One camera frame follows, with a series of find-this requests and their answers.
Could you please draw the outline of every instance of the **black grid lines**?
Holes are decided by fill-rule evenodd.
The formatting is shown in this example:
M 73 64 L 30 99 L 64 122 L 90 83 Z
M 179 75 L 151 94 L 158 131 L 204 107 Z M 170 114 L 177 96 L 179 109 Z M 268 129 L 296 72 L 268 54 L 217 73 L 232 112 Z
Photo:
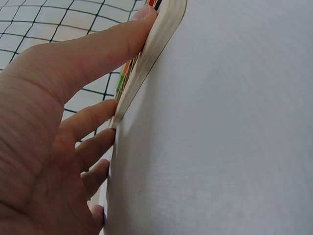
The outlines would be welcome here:
M 0 71 L 33 45 L 99 32 L 128 21 L 143 4 L 143 0 L 0 0 Z M 119 72 L 117 69 L 80 90 L 65 105 L 63 119 L 114 98 Z M 105 123 L 87 138 L 107 126 Z

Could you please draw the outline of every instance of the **grid paper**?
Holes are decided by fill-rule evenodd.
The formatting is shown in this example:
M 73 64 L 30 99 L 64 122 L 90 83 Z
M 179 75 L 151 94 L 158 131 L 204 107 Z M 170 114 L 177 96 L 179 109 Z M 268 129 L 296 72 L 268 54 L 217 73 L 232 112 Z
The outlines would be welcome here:
M 142 0 L 0 0 L 0 71 L 30 46 L 79 38 L 126 22 L 143 4 Z M 63 119 L 115 98 L 119 73 L 116 69 L 86 85 L 65 105 Z

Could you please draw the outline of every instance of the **finger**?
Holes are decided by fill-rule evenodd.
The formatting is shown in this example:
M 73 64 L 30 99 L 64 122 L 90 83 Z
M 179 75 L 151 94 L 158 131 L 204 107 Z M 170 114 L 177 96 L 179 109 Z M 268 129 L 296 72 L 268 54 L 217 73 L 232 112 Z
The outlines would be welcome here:
M 76 148 L 76 158 L 81 171 L 87 171 L 114 144 L 115 130 L 106 129 L 94 137 L 83 141 Z
M 16 62 L 23 60 L 30 68 L 39 67 L 40 76 L 32 76 L 32 83 L 65 104 L 83 86 L 139 54 L 157 17 L 156 11 L 149 6 L 141 13 L 141 16 L 147 15 L 99 33 L 34 46 L 22 53 Z
M 114 115 L 116 106 L 117 102 L 114 99 L 89 106 L 62 121 L 60 128 L 71 132 L 75 140 L 79 141 L 111 118 Z
M 104 208 L 101 205 L 94 205 L 91 208 L 91 214 L 94 220 L 94 224 L 97 230 L 97 234 L 100 233 L 104 226 Z
M 101 159 L 90 171 L 82 174 L 82 181 L 85 185 L 87 200 L 98 191 L 99 187 L 106 180 L 109 173 L 110 162 Z

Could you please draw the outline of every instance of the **paper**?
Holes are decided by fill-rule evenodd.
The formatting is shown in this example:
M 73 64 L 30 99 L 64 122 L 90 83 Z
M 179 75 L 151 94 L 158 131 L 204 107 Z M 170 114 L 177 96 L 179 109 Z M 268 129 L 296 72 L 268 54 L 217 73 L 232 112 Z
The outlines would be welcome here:
M 313 234 L 312 9 L 188 1 L 117 129 L 108 235 Z

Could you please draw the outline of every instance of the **skin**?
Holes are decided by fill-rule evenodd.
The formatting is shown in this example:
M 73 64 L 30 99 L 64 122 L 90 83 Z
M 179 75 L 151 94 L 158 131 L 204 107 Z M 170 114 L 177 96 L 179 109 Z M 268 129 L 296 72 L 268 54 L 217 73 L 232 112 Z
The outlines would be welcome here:
M 104 209 L 87 200 L 108 176 L 94 165 L 114 143 L 107 129 L 75 143 L 111 118 L 115 100 L 61 122 L 64 104 L 86 84 L 118 68 L 143 48 L 157 17 L 80 39 L 29 48 L 0 74 L 0 234 L 93 235 Z

